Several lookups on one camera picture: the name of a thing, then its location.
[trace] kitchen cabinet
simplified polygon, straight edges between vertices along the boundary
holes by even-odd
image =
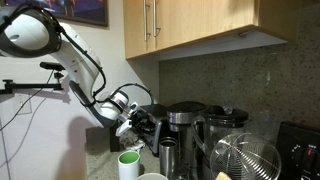
[[[161,60],[294,41],[300,6],[301,0],[124,0],[126,58]]]
[[[154,51],[151,0],[125,0],[123,5],[126,57]]]

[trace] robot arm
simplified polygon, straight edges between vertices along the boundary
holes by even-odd
[[[98,126],[111,127],[119,117],[123,122],[128,120],[130,113],[122,115],[122,112],[132,111],[135,106],[128,107],[129,98],[120,88],[105,100],[96,100],[95,96],[105,86],[100,61],[71,26],[60,24],[48,11],[30,4],[1,7],[0,18],[0,55],[20,58],[51,55],[66,69],[70,88]],[[99,73],[104,84],[92,93]]]

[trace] blender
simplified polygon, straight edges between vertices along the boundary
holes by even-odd
[[[202,116],[200,115],[193,119],[191,125],[192,135],[197,146],[204,153],[202,165],[200,166],[202,179],[213,179],[209,161],[214,146],[227,135],[244,133],[248,116],[247,112],[240,109],[209,105]],[[199,131],[197,131],[199,126],[203,127],[203,134],[199,134]]]

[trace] mug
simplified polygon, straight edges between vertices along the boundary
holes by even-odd
[[[137,180],[168,180],[168,178],[158,173],[147,173],[139,176]]]
[[[126,151],[118,157],[119,180],[136,180],[139,177],[140,154]]]

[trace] black appliance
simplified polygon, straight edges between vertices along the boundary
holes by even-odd
[[[161,104],[154,104],[151,108],[141,106],[131,118],[134,132],[136,132],[152,151],[155,157],[159,156],[159,140],[163,137],[178,137],[170,131],[167,120],[167,108]]]
[[[320,129],[282,122],[277,138],[280,180],[320,180]]]

